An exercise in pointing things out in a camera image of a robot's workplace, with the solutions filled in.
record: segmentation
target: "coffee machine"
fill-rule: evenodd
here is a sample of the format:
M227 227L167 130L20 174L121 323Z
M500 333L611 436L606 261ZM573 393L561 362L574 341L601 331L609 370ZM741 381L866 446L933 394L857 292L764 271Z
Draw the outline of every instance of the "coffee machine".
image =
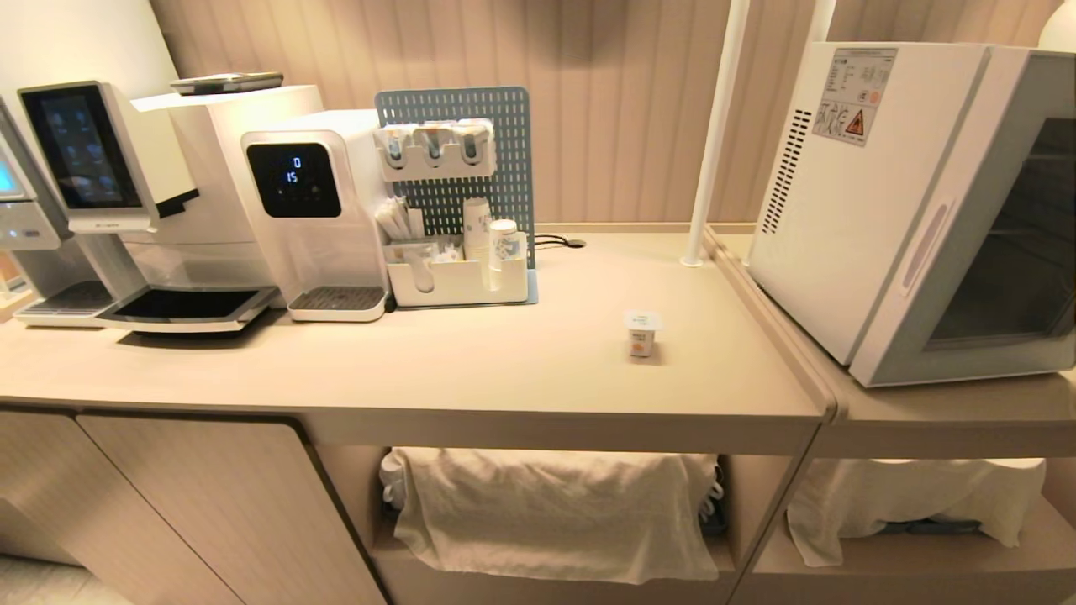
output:
M67 210L105 235L97 322L147 333L243 329L278 296L242 207L243 132L322 109L314 86L129 100L87 81L19 90Z
M113 304L86 253L100 247L68 229L45 179L0 99L0 250L11 253L34 297L14 316L32 326L93 327Z

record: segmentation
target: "white mini fridge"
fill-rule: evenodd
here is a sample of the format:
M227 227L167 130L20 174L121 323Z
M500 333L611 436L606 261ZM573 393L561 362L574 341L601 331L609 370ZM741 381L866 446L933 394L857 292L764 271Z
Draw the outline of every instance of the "white mini fridge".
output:
M1076 365L1076 56L819 43L748 270L866 386Z

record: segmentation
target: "wall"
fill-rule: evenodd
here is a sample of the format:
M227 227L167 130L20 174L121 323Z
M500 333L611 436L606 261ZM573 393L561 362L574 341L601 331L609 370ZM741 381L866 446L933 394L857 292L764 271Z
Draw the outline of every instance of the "wall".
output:
M175 78L147 0L0 0L0 97L27 141L19 88L101 80L138 98L167 93Z
M839 0L833 40L1034 44L1060 0ZM758 215L810 19L754 0L710 219ZM153 0L181 75L274 69L330 108L522 84L542 222L688 221L728 0Z

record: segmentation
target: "glass fridge door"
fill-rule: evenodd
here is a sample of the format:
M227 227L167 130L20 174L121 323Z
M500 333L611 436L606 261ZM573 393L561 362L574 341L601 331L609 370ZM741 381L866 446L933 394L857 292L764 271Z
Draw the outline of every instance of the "glass fridge door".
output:
M1064 336L1074 293L1076 121L1048 118L926 349Z

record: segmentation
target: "striped wallpaper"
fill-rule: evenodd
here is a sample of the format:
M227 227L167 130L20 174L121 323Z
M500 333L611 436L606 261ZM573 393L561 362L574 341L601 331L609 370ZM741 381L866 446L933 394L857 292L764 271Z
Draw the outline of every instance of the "striped wallpaper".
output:
M1060 0L839 0L832 40L1033 45ZM688 221L728 0L152 0L181 75L275 69L329 108L522 84L541 222ZM758 215L812 2L754 0L711 220Z

